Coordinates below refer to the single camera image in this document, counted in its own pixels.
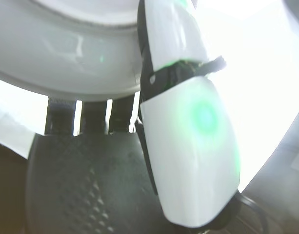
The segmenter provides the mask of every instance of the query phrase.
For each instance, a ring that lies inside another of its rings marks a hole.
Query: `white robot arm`
[[[195,13],[190,0],[140,1],[137,129],[166,218],[209,229],[238,192],[240,165],[231,122],[207,78],[224,60],[209,61]]]

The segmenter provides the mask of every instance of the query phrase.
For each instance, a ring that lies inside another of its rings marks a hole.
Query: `robotic hand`
[[[223,228],[240,174],[231,122],[207,79],[225,63],[208,60],[195,14],[190,0],[140,0],[138,12],[137,132],[164,215],[181,233]]]

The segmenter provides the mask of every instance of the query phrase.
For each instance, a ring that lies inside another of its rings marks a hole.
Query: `cable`
[[[262,234],[269,234],[268,221],[264,210],[261,209],[260,206],[258,206],[258,204],[254,200],[248,198],[243,194],[237,193],[236,198],[244,205],[250,207],[258,215],[258,218],[262,226]]]

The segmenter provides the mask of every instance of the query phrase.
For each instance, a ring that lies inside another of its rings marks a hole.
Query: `white bowl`
[[[66,99],[138,91],[138,0],[127,0],[121,12],[122,0],[112,0],[108,14],[106,0],[98,0],[103,5],[96,14],[91,1],[0,0],[0,79]]]

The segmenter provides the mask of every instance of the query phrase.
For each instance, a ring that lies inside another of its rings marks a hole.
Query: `bright white background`
[[[211,79],[238,137],[242,191],[299,112],[299,38],[279,0],[201,0],[197,16],[210,56],[228,62]],[[27,157],[47,102],[0,81],[0,143]]]

